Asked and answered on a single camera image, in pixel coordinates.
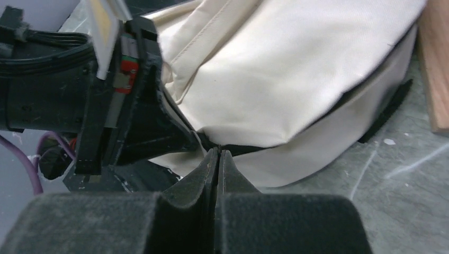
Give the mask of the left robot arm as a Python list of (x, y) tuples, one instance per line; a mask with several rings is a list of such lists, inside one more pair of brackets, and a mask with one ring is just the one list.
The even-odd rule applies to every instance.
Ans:
[(21, 8), (1, 15), (1, 130), (42, 130), (37, 157), (1, 143), (39, 175), (73, 191), (164, 191), (177, 182), (150, 162), (194, 151), (194, 131), (161, 82), (155, 23), (143, 15), (174, 1), (126, 1), (100, 45), (95, 32), (30, 29)]

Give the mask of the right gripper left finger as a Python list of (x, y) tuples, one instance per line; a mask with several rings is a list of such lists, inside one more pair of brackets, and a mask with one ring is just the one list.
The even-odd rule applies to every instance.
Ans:
[(186, 177), (163, 192), (177, 211), (208, 209), (217, 185), (218, 149), (208, 151), (201, 163)]

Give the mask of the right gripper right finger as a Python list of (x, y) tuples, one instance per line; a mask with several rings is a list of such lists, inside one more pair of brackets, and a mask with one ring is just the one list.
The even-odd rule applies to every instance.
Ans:
[(261, 192), (238, 170), (231, 152), (223, 150), (218, 168), (217, 196), (259, 194)]

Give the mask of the cream canvas backpack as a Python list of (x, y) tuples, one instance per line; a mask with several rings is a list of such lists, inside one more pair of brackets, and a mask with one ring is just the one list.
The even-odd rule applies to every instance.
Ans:
[(257, 187), (330, 164), (405, 77), (425, 1), (190, 1), (147, 15), (162, 82)]

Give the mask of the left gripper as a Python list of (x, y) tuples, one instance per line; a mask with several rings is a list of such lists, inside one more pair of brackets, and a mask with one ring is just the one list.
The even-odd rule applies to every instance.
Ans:
[(162, 192), (182, 179), (144, 160), (199, 147), (162, 88), (161, 68), (154, 23), (139, 16), (121, 24), (106, 79), (88, 88), (74, 170), (63, 179), (69, 191)]

